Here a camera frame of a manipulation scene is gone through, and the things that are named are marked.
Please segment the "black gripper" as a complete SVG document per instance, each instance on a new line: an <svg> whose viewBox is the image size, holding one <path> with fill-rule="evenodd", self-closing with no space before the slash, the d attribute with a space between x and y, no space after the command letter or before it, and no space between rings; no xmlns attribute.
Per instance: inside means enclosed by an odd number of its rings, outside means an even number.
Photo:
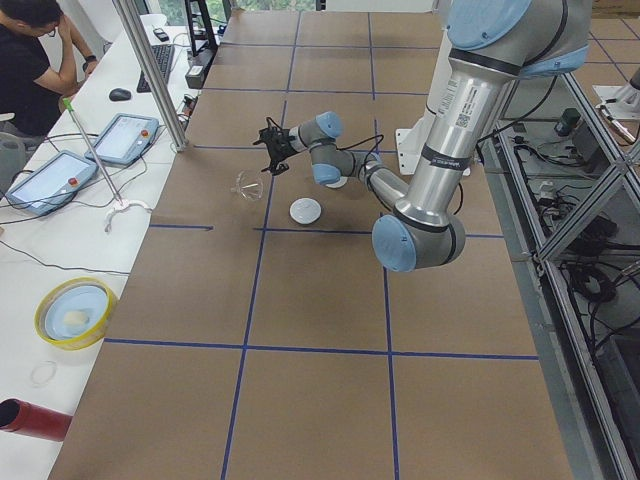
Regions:
<svg viewBox="0 0 640 480"><path fill-rule="evenodd" d="M271 134L269 154L271 160L262 169L262 172L280 175L289 169L289 165L286 162L280 162L293 155L293 148L286 131L274 131Z"/></svg>

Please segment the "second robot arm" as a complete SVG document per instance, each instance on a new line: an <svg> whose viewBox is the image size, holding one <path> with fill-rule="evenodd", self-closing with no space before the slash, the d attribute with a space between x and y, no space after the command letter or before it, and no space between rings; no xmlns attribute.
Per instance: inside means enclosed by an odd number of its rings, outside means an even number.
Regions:
<svg viewBox="0 0 640 480"><path fill-rule="evenodd" d="M594 85L598 107L611 120L639 120L639 70L618 86Z"/></svg>

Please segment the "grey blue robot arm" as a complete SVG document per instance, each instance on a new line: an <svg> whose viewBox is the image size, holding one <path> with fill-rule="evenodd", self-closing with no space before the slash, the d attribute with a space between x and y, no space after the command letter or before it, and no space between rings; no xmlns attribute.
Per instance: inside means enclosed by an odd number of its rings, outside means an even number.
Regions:
<svg viewBox="0 0 640 480"><path fill-rule="evenodd" d="M342 123L325 112L291 129L270 121L259 132L279 175L287 159L308 152L314 180L361 181L389 209L372 228L378 261L410 272L454 261L465 245L461 221L448 207L504 86L579 68L588 50L589 1L455 1L446 17L450 78L410 182L374 153L337 146Z"/></svg>

